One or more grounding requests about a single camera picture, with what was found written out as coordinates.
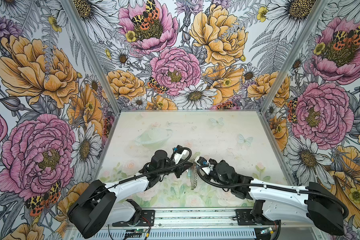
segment white plastic part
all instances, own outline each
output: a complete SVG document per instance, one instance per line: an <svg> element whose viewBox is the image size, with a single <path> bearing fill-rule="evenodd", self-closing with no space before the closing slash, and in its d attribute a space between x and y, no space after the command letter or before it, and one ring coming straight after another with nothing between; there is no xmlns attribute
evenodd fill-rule
<svg viewBox="0 0 360 240"><path fill-rule="evenodd" d="M127 222L132 218L134 213L135 208L129 202L116 203L113 205L105 224Z"/></svg>
<svg viewBox="0 0 360 240"><path fill-rule="evenodd" d="M308 199L307 194L298 195L297 193L269 188L270 185L273 185L294 190L306 190L305 186L272 184L259 179L252 180L251 184L262 184L267 187L250 187L249 194L254 200L265 200L263 215L269 220L281 219L312 223L312 220L306 216L308 205L304 203L304 200Z"/></svg>
<svg viewBox="0 0 360 240"><path fill-rule="evenodd" d="M197 161L199 160L199 158L201 158L201 156L196 157L195 162L196 162L197 165L201 166L202 164L199 164L199 163L197 162ZM210 169L209 167L202 167L202 170L203 170L207 175L209 175L209 173L211 172L211 169Z"/></svg>
<svg viewBox="0 0 360 240"><path fill-rule="evenodd" d="M108 182L106 183L106 188L111 187L118 182ZM141 177L136 180L131 180L129 182L125 182L123 184L117 185L116 187L111 187L109 190L116 194L116 202L129 197L132 194L137 192L143 192L147 189L148 186L148 179L147 177Z"/></svg>
<svg viewBox="0 0 360 240"><path fill-rule="evenodd" d="M173 159L175 160L175 164L178 164L180 159L185 159L188 156L189 152L187 150L183 150L182 153L175 153Z"/></svg>

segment metal corner post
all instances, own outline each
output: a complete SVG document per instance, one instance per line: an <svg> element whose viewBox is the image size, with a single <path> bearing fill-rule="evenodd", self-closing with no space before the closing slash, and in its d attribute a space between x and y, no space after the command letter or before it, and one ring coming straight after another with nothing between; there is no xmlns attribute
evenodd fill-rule
<svg viewBox="0 0 360 240"><path fill-rule="evenodd" d="M269 106L274 96L276 95L279 87L283 83L285 76L288 74L290 67L293 65L295 61L296 55L302 49L303 44L307 40L309 34L311 33L312 27L317 24L319 16L324 12L325 7L327 6L329 0L316 0L316 3L312 7L311 13L309 14L301 33L296 37L296 40L288 53L288 56L279 70L279 74L276 77L274 84L269 90L266 98L264 99L262 105L260 106L260 112L264 113L266 108Z"/></svg>
<svg viewBox="0 0 360 240"><path fill-rule="evenodd" d="M90 60L93 69L95 70L96 75L99 78L100 84L103 86L106 95L108 96L109 103L114 109L117 115L120 114L121 108L119 107L116 98L114 98L113 92L108 84L108 81L105 77L104 70L100 65L100 61L97 59L96 52L92 47L91 40L86 34L86 29L81 23L80 16L76 11L76 7L73 4L72 0L63 0L61 1L62 7L64 8L69 21L75 31L75 35L80 41L81 45L84 48L84 51L87 54L88 59Z"/></svg>

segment floral wallpaper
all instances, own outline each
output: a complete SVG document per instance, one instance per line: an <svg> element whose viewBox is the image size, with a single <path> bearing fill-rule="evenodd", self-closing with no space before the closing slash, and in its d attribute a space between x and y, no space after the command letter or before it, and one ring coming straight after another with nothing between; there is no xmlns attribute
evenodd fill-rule
<svg viewBox="0 0 360 240"><path fill-rule="evenodd" d="M64 237L115 121L62 17L53 0L0 0L0 239Z"/></svg>
<svg viewBox="0 0 360 240"><path fill-rule="evenodd" d="M121 109L259 108L315 2L73 0Z"/></svg>
<svg viewBox="0 0 360 240"><path fill-rule="evenodd" d="M264 112L285 163L347 205L346 234L331 238L360 240L360 0L329 1L285 86Z"/></svg>

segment table surface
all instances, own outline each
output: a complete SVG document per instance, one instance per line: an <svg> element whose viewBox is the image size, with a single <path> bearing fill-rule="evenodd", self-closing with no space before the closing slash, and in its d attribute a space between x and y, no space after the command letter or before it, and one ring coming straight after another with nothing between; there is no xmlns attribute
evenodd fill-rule
<svg viewBox="0 0 360 240"><path fill-rule="evenodd" d="M147 131L150 136L168 132L170 137L152 144L141 144L146 140L143 133ZM244 143L240 141L240 134L245 139ZM104 183L136 174L145 163L150 162L156 150L163 149L170 156L172 148L181 145L192 150L191 160L197 156L217 162L224 159L242 175L287 184L255 111L122 112L109 144L98 174L98 179ZM239 199L201 179L191 190L191 174L184 172L179 179L174 174L165 176L153 188L129 198L145 208L253 205L252 201Z"/></svg>

